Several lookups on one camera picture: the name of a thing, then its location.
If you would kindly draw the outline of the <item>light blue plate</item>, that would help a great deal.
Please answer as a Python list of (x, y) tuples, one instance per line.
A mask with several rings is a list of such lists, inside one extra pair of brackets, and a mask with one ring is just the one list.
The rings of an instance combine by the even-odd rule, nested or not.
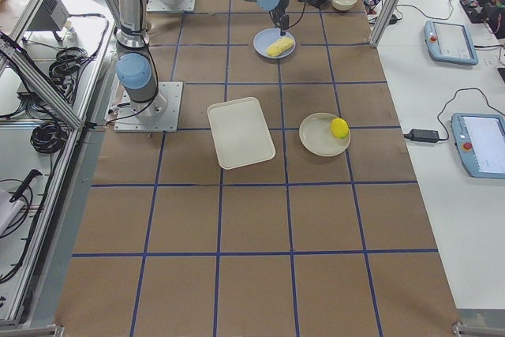
[[(284, 36), (291, 37), (295, 41), (295, 38), (289, 32), (286, 32), (286, 34)], [(271, 45), (273, 42), (275, 42), (277, 39), (279, 39), (280, 37), (283, 37), (283, 36), (280, 35), (279, 29), (277, 29), (277, 28), (264, 29), (264, 30), (258, 32), (256, 34), (256, 36), (254, 37), (253, 46), (254, 46), (256, 52), (265, 58), (271, 58), (271, 59), (285, 58), (286, 56), (288, 56), (290, 53), (292, 53), (294, 51), (294, 48), (296, 47), (296, 42), (295, 42), (294, 47), (290, 51), (286, 52), (285, 54), (282, 54), (279, 57), (268, 57), (266, 54), (267, 47), (269, 45)]]

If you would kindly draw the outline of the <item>yellow bread loaf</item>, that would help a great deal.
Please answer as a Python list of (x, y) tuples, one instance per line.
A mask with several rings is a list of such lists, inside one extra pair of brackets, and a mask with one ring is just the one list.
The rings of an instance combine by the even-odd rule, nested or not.
[(294, 45), (294, 39), (288, 36), (283, 36), (267, 47), (266, 54), (268, 57), (279, 57), (290, 51)]

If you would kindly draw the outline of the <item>white shallow bowl plate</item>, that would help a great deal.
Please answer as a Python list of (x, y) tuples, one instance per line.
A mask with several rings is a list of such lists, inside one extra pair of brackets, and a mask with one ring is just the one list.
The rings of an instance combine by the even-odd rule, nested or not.
[(332, 157), (343, 153), (350, 146), (350, 134), (346, 139), (335, 138), (330, 131), (330, 122), (339, 118), (329, 113), (315, 113), (305, 117), (299, 127), (302, 144), (311, 153)]

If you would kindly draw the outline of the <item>yellow lemon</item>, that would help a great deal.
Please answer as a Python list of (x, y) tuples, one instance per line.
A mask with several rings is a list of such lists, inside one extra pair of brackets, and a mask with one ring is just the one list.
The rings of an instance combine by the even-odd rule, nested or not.
[(350, 134), (347, 122), (342, 118), (333, 118), (330, 122), (330, 131), (335, 138), (346, 139)]

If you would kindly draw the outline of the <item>white rectangular tray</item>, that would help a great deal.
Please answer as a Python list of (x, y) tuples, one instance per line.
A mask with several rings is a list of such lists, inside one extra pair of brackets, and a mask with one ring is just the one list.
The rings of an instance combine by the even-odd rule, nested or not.
[(207, 113), (218, 163), (224, 170), (275, 157), (275, 146), (257, 98), (212, 104)]

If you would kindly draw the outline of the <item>blue teach pendant far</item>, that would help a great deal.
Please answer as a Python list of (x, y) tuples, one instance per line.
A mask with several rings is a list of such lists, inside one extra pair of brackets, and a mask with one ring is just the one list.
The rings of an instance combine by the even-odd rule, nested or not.
[(433, 61), (463, 66), (479, 63), (466, 25), (428, 20), (425, 22), (424, 35), (428, 54)]

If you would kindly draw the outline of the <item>blue teach pendant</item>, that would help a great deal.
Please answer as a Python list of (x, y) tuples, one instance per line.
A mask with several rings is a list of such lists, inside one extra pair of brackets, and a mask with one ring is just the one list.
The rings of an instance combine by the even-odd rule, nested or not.
[(463, 114), (451, 117), (454, 145), (471, 177), (504, 179), (504, 117)]
[(479, 63), (466, 25), (428, 20), (425, 22), (424, 35), (428, 54), (433, 61), (463, 66)]

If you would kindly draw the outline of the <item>black power brick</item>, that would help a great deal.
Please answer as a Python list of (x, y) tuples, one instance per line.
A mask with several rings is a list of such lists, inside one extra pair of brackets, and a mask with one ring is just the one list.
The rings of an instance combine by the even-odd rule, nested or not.
[(432, 129), (411, 129), (409, 135), (416, 142), (436, 143), (440, 140), (439, 133)]

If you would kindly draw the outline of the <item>grey control box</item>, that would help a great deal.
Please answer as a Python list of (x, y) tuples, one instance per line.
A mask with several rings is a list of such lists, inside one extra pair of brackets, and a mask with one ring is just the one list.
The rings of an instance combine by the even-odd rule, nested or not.
[(62, 0), (43, 0), (35, 16), (27, 27), (28, 32), (52, 32), (57, 42), (62, 42), (58, 34), (68, 21), (69, 12)]

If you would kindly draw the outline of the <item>blue teach pendant near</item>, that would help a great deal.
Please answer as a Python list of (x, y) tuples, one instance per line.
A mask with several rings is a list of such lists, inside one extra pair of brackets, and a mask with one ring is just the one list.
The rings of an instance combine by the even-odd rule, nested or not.
[(471, 177), (504, 179), (504, 117), (463, 114), (451, 117), (454, 145)]

